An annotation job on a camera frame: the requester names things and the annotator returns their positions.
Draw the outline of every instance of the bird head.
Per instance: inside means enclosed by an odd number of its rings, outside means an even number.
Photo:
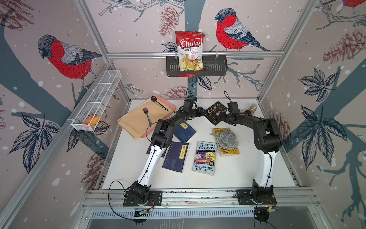
[[[51,45],[55,41],[57,41],[57,39],[52,35],[46,34],[43,37],[41,37],[41,39],[38,41],[38,49],[40,50],[40,55],[42,58],[53,57]]]
[[[230,16],[230,15],[236,15],[236,12],[234,9],[232,8],[225,8],[225,9],[222,9],[220,10],[216,17],[215,17],[215,20],[218,20],[219,23],[222,23],[223,20],[227,17],[227,16]]]

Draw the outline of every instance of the white wire mesh basket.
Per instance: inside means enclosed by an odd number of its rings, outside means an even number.
[[[120,79],[121,73],[118,70],[107,70],[104,73],[71,124],[76,130],[95,130]]]

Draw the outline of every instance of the black metal basket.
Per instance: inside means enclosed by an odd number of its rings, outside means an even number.
[[[174,56],[167,56],[167,76],[169,77],[192,77],[192,76],[224,76],[228,70],[226,56],[203,56],[203,71],[181,71],[179,60]]]

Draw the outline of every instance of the red chip bag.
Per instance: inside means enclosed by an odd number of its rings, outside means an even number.
[[[203,33],[175,32],[177,37],[179,68],[181,71],[199,71],[203,68]]]

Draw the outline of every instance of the beige cloth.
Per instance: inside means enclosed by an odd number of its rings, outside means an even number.
[[[159,97],[157,97],[157,101],[169,111],[163,109],[158,103],[151,101],[149,98],[133,111],[122,116],[118,120],[118,124],[122,126],[135,140],[139,139],[143,135],[145,136],[146,129],[149,127],[149,121],[142,110],[144,107],[147,107],[149,110],[148,115],[152,123],[157,122],[159,119],[166,119],[174,111],[171,107],[161,101]],[[155,126],[156,123],[153,124],[152,127],[149,127],[147,134],[149,134],[149,131],[154,129]]]

